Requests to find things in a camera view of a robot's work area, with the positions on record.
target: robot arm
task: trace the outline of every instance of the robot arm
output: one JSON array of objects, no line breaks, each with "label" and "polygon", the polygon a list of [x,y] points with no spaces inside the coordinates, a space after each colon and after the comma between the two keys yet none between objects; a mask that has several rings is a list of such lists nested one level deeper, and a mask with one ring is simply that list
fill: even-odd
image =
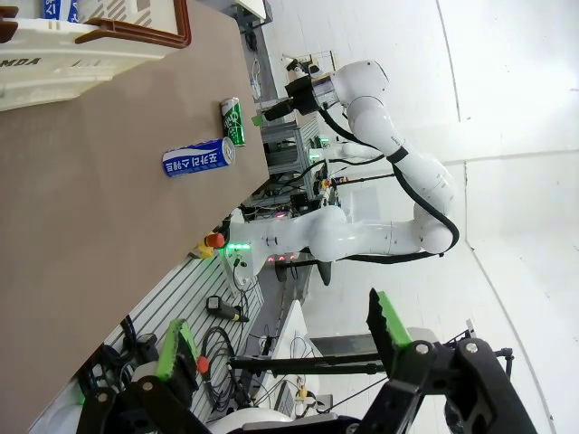
[{"label": "robot arm", "polygon": [[[354,136],[375,147],[403,173],[408,184],[436,210],[451,210],[455,185],[446,168],[434,158],[422,156],[396,131],[385,106],[388,78],[375,61],[351,63],[330,75],[333,94],[326,82],[329,103],[346,108]],[[314,93],[321,91],[312,82]]]},{"label": "robot arm", "polygon": [[[377,62],[350,63],[331,74],[293,81],[286,87],[289,99],[264,116],[273,120],[293,109],[306,115],[341,104],[346,108],[354,136],[384,154],[424,202],[447,215],[456,190],[453,179],[439,161],[421,155],[396,131],[385,106],[388,84],[388,77]],[[413,234],[418,235],[425,250],[442,253],[455,241],[451,230],[417,203],[413,214],[417,229]]]},{"label": "robot arm", "polygon": [[[388,78],[375,61],[352,63],[321,77],[294,80],[286,86],[289,98],[263,116],[273,120],[294,109],[307,115],[343,105],[353,132],[350,139],[381,152],[393,164],[398,182],[414,200],[413,219],[355,222],[342,209],[328,206],[286,221],[232,222],[230,240],[236,247],[226,252],[226,258],[242,285],[270,255],[309,248],[322,262],[360,254],[399,256],[402,261],[422,249],[431,255],[443,253],[456,242],[456,226],[446,218],[454,199],[454,182],[440,162],[421,155],[396,131],[385,107],[387,86]],[[240,245],[249,249],[240,250]]]}]

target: blue can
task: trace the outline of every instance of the blue can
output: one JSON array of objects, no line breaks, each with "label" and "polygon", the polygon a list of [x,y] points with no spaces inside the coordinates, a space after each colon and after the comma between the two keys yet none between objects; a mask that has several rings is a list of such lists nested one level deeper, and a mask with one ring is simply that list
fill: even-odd
[{"label": "blue can", "polygon": [[234,162],[235,146],[229,137],[180,147],[163,154],[163,170],[170,177],[227,167]]},{"label": "blue can", "polygon": [[61,20],[70,23],[79,21],[78,2],[75,0],[42,0],[41,3],[45,20]]}]

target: green can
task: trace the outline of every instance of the green can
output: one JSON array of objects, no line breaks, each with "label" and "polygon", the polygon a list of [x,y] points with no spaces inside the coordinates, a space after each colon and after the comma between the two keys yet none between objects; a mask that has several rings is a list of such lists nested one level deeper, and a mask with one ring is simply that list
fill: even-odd
[{"label": "green can", "polygon": [[242,105],[239,98],[228,98],[221,101],[223,132],[236,146],[245,146],[242,124]]}]

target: soda can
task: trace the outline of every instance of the soda can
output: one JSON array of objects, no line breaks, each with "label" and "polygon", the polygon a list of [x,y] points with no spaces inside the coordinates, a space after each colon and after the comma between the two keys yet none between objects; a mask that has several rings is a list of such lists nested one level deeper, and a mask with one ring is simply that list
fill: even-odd
[{"label": "soda can", "polygon": [[228,98],[221,101],[221,117],[223,133],[228,136],[234,145],[245,146],[245,136],[242,124],[242,105],[239,98]]},{"label": "soda can", "polygon": [[227,167],[235,162],[235,146],[229,137],[179,147],[163,154],[163,170],[169,177]]}]

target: green led light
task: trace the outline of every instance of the green led light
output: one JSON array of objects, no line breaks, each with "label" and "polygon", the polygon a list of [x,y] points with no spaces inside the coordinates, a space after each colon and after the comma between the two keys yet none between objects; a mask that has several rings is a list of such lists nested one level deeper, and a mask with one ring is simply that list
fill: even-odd
[{"label": "green led light", "polygon": [[251,247],[250,244],[235,244],[234,242],[227,244],[227,249],[234,250],[249,250]]}]

